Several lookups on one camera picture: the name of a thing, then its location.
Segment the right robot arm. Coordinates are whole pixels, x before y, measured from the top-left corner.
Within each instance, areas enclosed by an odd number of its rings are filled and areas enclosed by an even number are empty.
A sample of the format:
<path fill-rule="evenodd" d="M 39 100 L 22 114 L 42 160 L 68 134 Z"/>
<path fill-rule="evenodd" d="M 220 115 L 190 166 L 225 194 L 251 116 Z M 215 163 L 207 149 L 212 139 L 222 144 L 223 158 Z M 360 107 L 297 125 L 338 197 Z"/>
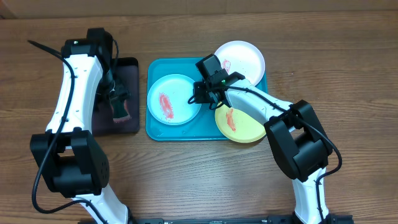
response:
<path fill-rule="evenodd" d="M 195 82 L 190 104 L 227 104 L 264 125 L 274 160 L 294 186 L 299 223 L 326 223 L 323 179 L 333 146 L 309 103 L 282 101 L 256 88 L 241 74 L 218 83 Z"/>

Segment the green and orange sponge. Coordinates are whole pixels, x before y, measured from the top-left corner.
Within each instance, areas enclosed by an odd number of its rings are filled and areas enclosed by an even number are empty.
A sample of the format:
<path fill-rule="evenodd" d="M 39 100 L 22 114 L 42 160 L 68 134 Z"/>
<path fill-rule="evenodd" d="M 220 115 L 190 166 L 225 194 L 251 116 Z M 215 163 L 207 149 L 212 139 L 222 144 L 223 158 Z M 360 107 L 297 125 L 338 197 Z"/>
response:
<path fill-rule="evenodd" d="M 113 121 L 115 123 L 124 122 L 131 118 L 125 100 L 124 101 L 116 100 L 112 102 L 111 108 L 113 111 Z"/>

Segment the yellow-green plate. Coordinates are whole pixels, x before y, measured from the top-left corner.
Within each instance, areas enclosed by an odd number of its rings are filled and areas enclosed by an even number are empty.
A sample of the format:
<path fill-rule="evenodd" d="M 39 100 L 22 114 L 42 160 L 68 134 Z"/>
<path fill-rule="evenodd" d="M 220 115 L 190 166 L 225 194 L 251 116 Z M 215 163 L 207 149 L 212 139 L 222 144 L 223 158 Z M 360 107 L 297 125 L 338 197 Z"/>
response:
<path fill-rule="evenodd" d="M 221 133 L 234 142 L 255 142 L 266 135 L 261 123 L 241 110 L 226 105 L 215 110 L 215 122 Z"/>

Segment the light blue plate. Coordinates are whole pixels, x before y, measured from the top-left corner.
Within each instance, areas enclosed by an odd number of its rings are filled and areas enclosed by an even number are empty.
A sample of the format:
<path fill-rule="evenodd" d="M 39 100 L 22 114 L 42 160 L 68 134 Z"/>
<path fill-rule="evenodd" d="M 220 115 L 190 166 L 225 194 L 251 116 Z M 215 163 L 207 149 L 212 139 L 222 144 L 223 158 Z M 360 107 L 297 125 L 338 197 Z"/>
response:
<path fill-rule="evenodd" d="M 200 104 L 188 104 L 193 95 L 193 83 L 193 79 L 181 74 L 170 74 L 158 79 L 147 94 L 151 115 L 167 125 L 191 121 L 201 108 Z"/>

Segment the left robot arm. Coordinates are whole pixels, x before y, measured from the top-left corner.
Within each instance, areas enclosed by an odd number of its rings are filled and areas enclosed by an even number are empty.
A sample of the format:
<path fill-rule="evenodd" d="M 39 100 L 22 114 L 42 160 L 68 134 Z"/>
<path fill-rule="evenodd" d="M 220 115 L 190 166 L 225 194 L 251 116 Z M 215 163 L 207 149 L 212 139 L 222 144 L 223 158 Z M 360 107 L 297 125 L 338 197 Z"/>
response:
<path fill-rule="evenodd" d="M 96 100 L 110 103 L 128 95 L 114 77 L 117 42 L 103 28 L 89 28 L 84 39 L 66 40 L 60 51 L 33 40 L 30 44 L 63 63 L 52 119 L 43 134 L 30 140 L 39 167 L 33 207 L 49 214 L 80 204 L 95 223 L 134 223 L 130 209 L 109 185 L 109 161 L 92 134 Z"/>

